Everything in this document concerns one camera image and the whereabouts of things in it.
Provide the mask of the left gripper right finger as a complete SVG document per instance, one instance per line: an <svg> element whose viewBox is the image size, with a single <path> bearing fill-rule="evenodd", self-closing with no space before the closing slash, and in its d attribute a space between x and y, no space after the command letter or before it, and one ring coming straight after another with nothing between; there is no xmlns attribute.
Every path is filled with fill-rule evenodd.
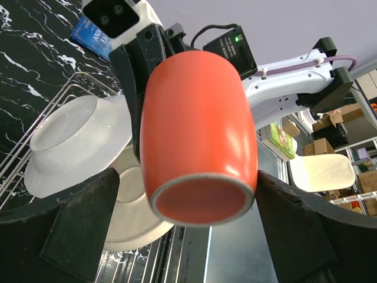
<svg viewBox="0 0 377 283"><path fill-rule="evenodd" d="M279 282L376 282L376 218L258 172L256 201Z"/></svg>

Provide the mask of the white fluted plate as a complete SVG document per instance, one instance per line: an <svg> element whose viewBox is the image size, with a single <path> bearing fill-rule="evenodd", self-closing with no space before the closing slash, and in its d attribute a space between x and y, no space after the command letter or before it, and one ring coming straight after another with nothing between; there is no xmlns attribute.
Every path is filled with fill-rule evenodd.
<svg viewBox="0 0 377 283"><path fill-rule="evenodd" d="M75 98L35 130L24 174L27 191L45 198L106 169L132 138L123 95Z"/></svg>

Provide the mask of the pink plate with leaf sprig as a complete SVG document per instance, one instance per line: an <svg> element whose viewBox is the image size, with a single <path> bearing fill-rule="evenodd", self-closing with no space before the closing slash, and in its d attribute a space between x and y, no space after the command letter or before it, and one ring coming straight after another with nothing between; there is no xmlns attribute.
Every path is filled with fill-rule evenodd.
<svg viewBox="0 0 377 283"><path fill-rule="evenodd" d="M133 146L125 147L111 167L119 174L120 184L104 249L130 251L165 235L173 224L162 221L151 210Z"/></svg>

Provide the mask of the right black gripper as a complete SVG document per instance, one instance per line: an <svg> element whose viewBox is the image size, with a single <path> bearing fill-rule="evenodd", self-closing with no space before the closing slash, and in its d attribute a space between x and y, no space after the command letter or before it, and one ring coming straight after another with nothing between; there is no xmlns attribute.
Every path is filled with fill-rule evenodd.
<svg viewBox="0 0 377 283"><path fill-rule="evenodd" d="M133 151L140 158L140 127L147 81L155 68L168 57L190 50L184 43L181 24L165 29L152 23L134 39L110 52L111 66L123 88L131 116Z"/></svg>

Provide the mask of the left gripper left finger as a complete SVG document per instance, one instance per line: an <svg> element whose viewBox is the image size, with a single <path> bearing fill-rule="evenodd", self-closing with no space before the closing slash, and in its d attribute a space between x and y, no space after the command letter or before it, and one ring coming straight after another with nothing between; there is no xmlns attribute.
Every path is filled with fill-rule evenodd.
<svg viewBox="0 0 377 283"><path fill-rule="evenodd" d="M1 212L1 282L94 282L120 177L109 168Z"/></svg>

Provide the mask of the orange mug white inside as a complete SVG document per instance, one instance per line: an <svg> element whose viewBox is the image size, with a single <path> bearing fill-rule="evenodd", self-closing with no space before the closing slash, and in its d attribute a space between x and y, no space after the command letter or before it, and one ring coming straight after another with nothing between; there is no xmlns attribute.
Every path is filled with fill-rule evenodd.
<svg viewBox="0 0 377 283"><path fill-rule="evenodd" d="M181 226L233 221L252 206L258 153L236 69L207 51L164 60L148 79L140 162L152 210Z"/></svg>

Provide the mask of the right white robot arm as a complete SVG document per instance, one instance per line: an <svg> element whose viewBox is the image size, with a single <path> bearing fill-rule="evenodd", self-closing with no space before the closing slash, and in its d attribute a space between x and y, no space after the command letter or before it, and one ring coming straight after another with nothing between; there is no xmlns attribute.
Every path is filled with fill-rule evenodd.
<svg viewBox="0 0 377 283"><path fill-rule="evenodd" d="M254 125L260 129L286 115L308 109L324 113L339 108L353 80L350 67L333 67L340 60L331 37L317 41L304 55L257 65L241 26L224 26L225 33L203 49L227 59L238 71L252 109ZM134 38L110 52L110 63L123 88L131 114L133 150L140 152L141 115L147 81L168 57L193 51L183 40L180 24L164 29L150 24Z"/></svg>

